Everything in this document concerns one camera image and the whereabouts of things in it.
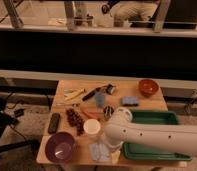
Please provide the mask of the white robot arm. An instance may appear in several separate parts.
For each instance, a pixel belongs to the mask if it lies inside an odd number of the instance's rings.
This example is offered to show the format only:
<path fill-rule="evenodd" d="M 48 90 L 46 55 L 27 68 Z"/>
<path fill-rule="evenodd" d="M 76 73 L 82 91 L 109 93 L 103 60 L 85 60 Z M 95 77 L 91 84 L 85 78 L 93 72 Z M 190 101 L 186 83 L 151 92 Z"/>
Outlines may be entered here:
<path fill-rule="evenodd" d="M 178 123 L 174 112 L 117 108 L 104 126 L 109 148 L 122 143 L 142 144 L 197 157 L 197 125 Z"/>

